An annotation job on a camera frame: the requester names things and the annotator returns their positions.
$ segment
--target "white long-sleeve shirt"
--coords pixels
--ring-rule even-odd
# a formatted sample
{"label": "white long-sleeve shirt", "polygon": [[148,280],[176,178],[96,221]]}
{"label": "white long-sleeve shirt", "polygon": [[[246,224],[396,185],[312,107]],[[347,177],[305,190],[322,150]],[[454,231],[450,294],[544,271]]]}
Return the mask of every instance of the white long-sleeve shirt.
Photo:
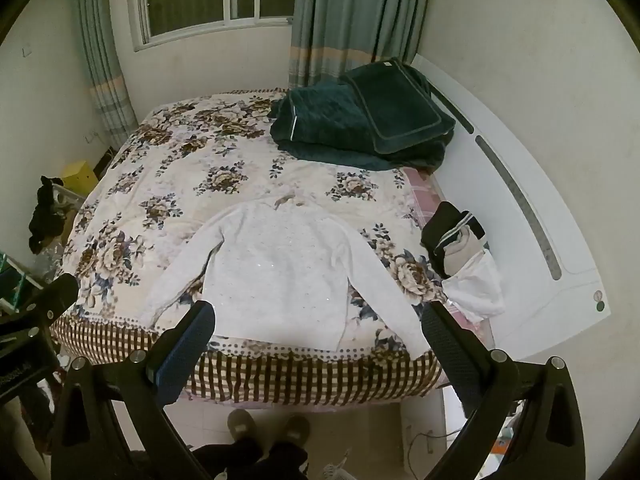
{"label": "white long-sleeve shirt", "polygon": [[138,319],[153,326],[204,267],[214,333],[335,351],[348,281],[404,342],[430,346],[412,306],[362,236],[299,196],[231,206],[207,221],[154,284]]}

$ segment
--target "folded blanket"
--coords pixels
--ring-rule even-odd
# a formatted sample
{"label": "folded blanket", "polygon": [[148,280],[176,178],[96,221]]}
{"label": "folded blanket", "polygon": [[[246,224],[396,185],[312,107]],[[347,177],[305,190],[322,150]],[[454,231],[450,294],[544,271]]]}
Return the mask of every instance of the folded blanket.
{"label": "folded blanket", "polygon": [[336,82],[290,90],[270,116],[276,118],[271,137],[281,149],[305,160],[364,169],[435,170],[455,125],[432,101],[424,76],[397,59],[358,67]]}

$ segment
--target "white wall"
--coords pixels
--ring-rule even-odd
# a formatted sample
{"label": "white wall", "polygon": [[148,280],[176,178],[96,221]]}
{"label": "white wall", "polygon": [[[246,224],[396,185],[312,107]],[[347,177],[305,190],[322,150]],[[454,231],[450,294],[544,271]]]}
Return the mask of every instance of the white wall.
{"label": "white wall", "polygon": [[133,50],[127,0],[110,0],[116,50],[141,121],[152,108],[229,90],[286,88],[291,27],[222,30]]}
{"label": "white wall", "polygon": [[[28,224],[40,175],[93,167],[107,147],[72,28],[71,0],[31,0],[0,44],[0,250],[29,264]],[[23,57],[22,48],[31,54]]]}
{"label": "white wall", "polygon": [[640,416],[640,53],[605,0],[430,0],[420,53],[483,101],[553,181],[612,314],[568,362],[597,478]]}

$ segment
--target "yellow box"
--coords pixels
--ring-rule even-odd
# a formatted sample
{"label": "yellow box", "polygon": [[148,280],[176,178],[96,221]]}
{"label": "yellow box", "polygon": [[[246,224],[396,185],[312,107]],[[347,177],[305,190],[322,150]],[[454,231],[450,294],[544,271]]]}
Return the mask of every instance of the yellow box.
{"label": "yellow box", "polygon": [[62,170],[60,178],[67,189],[82,196],[88,196],[98,185],[98,177],[95,176],[86,160],[69,164]]}

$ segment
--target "sweater sleeve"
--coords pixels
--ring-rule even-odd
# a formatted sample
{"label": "sweater sleeve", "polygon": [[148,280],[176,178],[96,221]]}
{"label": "sweater sleeve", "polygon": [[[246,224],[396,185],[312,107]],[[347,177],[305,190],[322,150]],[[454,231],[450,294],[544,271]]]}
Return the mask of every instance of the sweater sleeve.
{"label": "sweater sleeve", "polygon": [[339,256],[351,285],[385,324],[400,336],[411,359],[419,358],[430,346],[422,334],[414,308],[362,235],[342,220],[334,220],[348,242]]}
{"label": "sweater sleeve", "polygon": [[153,327],[162,313],[180,298],[193,280],[199,277],[211,254],[224,241],[222,227],[238,213],[237,205],[222,210],[205,222],[153,284],[138,314],[140,325]]}

